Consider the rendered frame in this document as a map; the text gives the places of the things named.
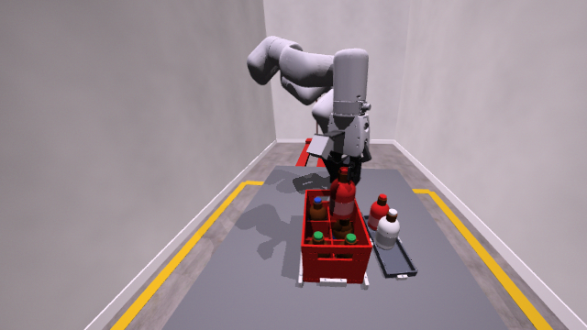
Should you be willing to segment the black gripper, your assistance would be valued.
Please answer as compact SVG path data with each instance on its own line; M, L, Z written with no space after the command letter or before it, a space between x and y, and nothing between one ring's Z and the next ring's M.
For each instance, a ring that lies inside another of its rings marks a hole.
M335 143L330 151L334 164L334 175L338 176L339 168L343 167L342 154L348 155L350 166L348 167L348 181L357 175L357 167L363 162L371 160L370 146L370 121L365 113L357 115L331 114L328 132L338 130L345 131L343 136L333 138ZM361 153L363 157L360 158ZM355 161L356 160L356 161Z

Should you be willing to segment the white bottle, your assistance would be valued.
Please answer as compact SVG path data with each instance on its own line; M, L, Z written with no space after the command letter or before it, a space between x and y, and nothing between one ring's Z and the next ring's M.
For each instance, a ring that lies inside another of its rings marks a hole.
M374 238L376 245L380 248L391 249L394 247L400 230L400 224L396 219L397 215L396 210L390 209L387 215L380 219Z

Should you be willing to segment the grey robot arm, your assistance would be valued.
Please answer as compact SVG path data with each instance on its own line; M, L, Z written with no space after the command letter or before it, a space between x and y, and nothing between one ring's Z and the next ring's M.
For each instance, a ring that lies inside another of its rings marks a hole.
M311 105L327 93L312 109L323 135L314 134L306 151L326 160L328 155L332 158L329 153L333 138L345 134L338 130L328 132L330 115L357 115L371 110L366 101L369 55L364 49L344 49L335 56L302 51L296 42L270 36L250 53L247 65L252 79L260 85L280 70L282 87L303 105Z

